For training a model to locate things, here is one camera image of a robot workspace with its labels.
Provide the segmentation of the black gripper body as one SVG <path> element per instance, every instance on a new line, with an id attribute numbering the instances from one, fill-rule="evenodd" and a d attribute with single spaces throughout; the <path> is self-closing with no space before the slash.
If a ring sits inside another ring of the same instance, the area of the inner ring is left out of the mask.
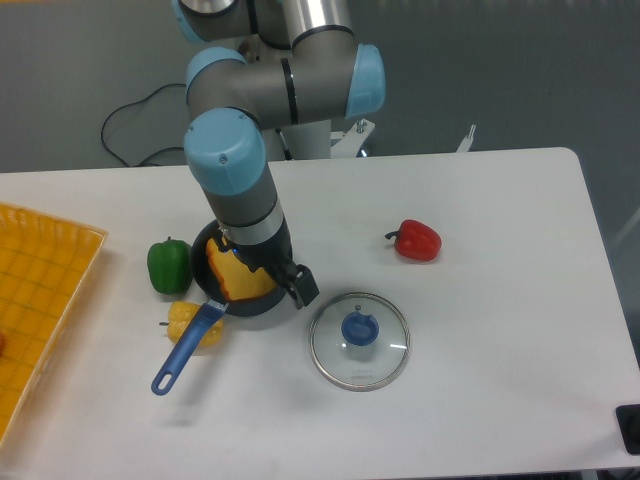
<path id="1" fill-rule="evenodd" d="M 296 280 L 291 237 L 285 219 L 238 227 L 222 225 L 225 240 L 252 271 L 262 268 L 282 288 L 291 290 Z"/>

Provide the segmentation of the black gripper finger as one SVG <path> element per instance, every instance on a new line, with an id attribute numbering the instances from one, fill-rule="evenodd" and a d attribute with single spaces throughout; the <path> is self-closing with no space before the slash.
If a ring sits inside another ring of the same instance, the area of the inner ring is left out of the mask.
<path id="1" fill-rule="evenodd" d="M 288 263 L 284 266 L 282 286 L 298 310 L 309 306 L 319 295 L 312 271 L 302 264 Z"/>

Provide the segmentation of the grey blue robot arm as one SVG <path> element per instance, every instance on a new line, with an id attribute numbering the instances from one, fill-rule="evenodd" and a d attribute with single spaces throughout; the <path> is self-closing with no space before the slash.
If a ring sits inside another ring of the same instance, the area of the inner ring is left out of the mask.
<path id="1" fill-rule="evenodd" d="M 186 70 L 183 149 L 217 221 L 215 241 L 306 307 L 319 290 L 293 258 L 263 134 L 379 110 L 382 56 L 357 42 L 344 1 L 176 1 L 172 9 L 184 36 L 204 44 Z"/>

